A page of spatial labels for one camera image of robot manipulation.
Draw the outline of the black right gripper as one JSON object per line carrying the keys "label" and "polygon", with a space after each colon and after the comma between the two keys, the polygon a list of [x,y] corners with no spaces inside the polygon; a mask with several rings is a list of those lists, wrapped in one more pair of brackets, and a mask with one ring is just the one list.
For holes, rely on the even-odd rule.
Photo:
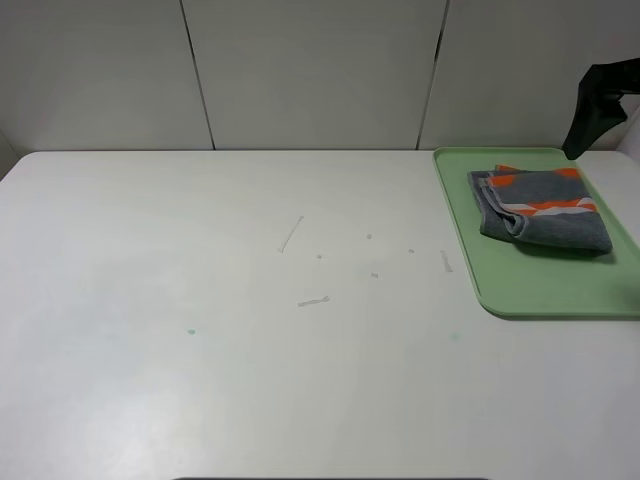
{"label": "black right gripper", "polygon": [[578,87],[578,101],[562,144],[568,160],[576,160],[602,135],[628,116],[621,105],[625,95],[639,94],[639,59],[592,65]]}

